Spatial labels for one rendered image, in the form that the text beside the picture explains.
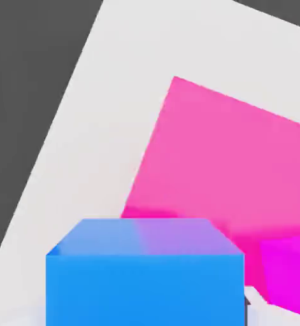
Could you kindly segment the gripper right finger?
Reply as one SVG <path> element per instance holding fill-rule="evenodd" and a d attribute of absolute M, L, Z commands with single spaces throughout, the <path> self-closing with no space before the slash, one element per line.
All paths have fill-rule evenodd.
<path fill-rule="evenodd" d="M 296 317 L 275 305 L 268 304 L 254 287 L 245 286 L 248 305 L 248 326 L 296 326 Z"/>

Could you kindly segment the small blue cube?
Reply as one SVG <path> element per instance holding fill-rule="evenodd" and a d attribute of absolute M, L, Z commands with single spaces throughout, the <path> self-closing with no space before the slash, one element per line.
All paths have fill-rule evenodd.
<path fill-rule="evenodd" d="M 84 219 L 46 255 L 46 326 L 245 326 L 244 264 L 203 218 Z"/>

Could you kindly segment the small magenta cube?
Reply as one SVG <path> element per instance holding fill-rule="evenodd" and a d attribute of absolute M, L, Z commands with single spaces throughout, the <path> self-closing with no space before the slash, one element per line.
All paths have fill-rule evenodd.
<path fill-rule="evenodd" d="M 300 236 L 261 242 L 268 302 L 300 314 Z"/>

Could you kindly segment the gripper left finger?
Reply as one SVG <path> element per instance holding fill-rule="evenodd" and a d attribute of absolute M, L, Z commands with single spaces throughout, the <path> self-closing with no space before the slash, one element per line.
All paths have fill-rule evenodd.
<path fill-rule="evenodd" d="M 45 305 L 38 304 L 11 314 L 4 326 L 46 326 Z"/>

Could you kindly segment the large pink box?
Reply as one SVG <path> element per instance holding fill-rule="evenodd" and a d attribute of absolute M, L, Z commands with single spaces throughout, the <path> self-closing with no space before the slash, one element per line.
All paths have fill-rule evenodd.
<path fill-rule="evenodd" d="M 122 216 L 207 218 L 268 301 L 261 242 L 300 236 L 300 124 L 173 78 Z"/>

